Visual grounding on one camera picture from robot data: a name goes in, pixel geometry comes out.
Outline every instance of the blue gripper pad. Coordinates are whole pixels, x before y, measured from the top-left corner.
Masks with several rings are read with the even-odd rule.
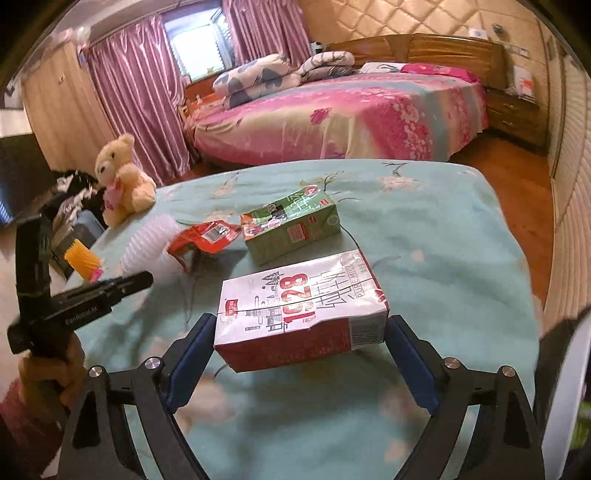
[[[215,333],[216,317],[211,313],[204,313],[187,334],[187,337],[194,338],[170,375],[166,406],[171,413],[184,407],[193,395],[197,382],[212,356]]]
[[[435,375],[393,317],[386,320],[384,339],[414,401],[432,415],[439,406]]]

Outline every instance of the satin curtain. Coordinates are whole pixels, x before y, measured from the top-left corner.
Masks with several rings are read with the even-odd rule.
[[[189,151],[176,107],[184,89],[160,16],[98,42],[88,63],[115,132],[135,137],[135,163],[158,186],[183,175]]]
[[[311,56],[297,0],[222,0],[222,9],[238,64],[284,53],[297,68]]]

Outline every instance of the bedside cabinet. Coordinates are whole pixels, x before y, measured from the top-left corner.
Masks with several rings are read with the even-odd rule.
[[[491,128],[545,148],[545,127],[540,125],[540,107],[536,103],[508,95],[502,90],[487,88],[486,113]]]

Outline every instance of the pink pillow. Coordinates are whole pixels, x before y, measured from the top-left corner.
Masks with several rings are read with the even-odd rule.
[[[443,75],[465,80],[468,83],[480,83],[480,79],[476,75],[460,67],[446,67],[431,63],[407,63],[400,71],[402,73],[418,73],[420,75]]]

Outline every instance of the red plastic wrapper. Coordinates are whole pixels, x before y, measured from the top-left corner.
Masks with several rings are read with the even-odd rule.
[[[174,237],[167,251],[179,261],[185,272],[189,272],[189,258],[193,257],[194,252],[216,254],[238,238],[240,231],[240,225],[226,223],[223,220],[200,223]]]

